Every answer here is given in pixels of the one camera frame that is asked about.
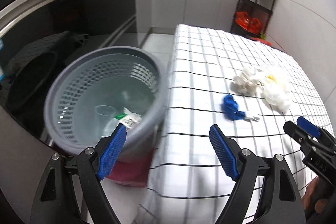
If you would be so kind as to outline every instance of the blue object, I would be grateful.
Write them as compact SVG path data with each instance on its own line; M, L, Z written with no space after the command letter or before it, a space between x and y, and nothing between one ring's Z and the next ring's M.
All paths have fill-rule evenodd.
M228 94L223 98L222 110L225 116L232 121L245 118L245 112L238 110L238 104L231 94Z
M318 138L320 136L319 129L304 117L298 117L298 119L296 120L296 124L301 127L305 132L307 132L310 136L314 138Z
M99 160L99 169L97 176L99 180L103 180L104 177L108 176L113 169L115 162L120 154L121 149L126 141L126 127L124 125L120 126L117 133L114 135L109 146L104 151L103 155Z
M210 142L216 152L219 162L221 163L225 174L233 180L236 180L239 177L237 161L222 135L223 134L219 132L215 126L210 127Z

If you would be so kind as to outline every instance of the white tiled floor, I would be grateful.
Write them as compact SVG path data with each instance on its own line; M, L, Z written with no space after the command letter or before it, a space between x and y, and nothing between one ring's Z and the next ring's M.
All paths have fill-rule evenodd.
M174 36L170 34L150 34L142 49L156 56L167 68L173 50L173 40ZM131 224L144 198L146 188L122 186L108 178L105 178L101 185L121 224ZM93 223L89 213L87 222Z
M142 49L156 56L167 68L173 50L174 36L172 34L152 33Z
M121 224L131 224L137 215L137 209L144 198L146 188L119 185L108 178L101 182L101 186ZM89 213L86 222L93 224Z

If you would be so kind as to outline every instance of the cup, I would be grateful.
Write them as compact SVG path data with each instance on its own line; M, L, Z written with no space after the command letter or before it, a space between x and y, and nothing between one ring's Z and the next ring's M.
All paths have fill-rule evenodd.
M110 123L110 121L115 119L114 118L115 115L116 115L116 111L114 107L106 106L106 105L95 106L94 120L93 120L93 132L97 140L100 140L102 137L107 137L111 135L114 129L111 132L110 130L106 129L106 126L107 124Z

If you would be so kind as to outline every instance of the table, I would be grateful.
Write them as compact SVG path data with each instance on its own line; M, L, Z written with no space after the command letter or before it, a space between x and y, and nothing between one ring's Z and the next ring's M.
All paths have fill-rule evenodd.
M285 114L259 94L242 96L230 88L243 68L263 64L280 66L288 74L294 100ZM169 108L134 223L215 223L234 187L209 141L215 123L258 156L284 155L304 194L315 174L303 165L300 146L284 133L283 124L301 115L333 130L320 96L291 56L224 31L179 25L169 75ZM259 114L260 121L226 119L220 107L226 94L233 95L239 110ZM253 220L262 183L263 177L257 177L244 223Z

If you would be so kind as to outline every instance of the gray plastic basket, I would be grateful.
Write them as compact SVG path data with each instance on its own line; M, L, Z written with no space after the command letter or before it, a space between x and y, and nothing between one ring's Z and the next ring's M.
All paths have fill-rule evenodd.
M46 128L55 143L79 154L97 140L92 134L94 107L128 108L143 116L127 132L120 158L145 155L166 109L166 71L150 53L133 47L109 47L71 63L51 86L44 106Z

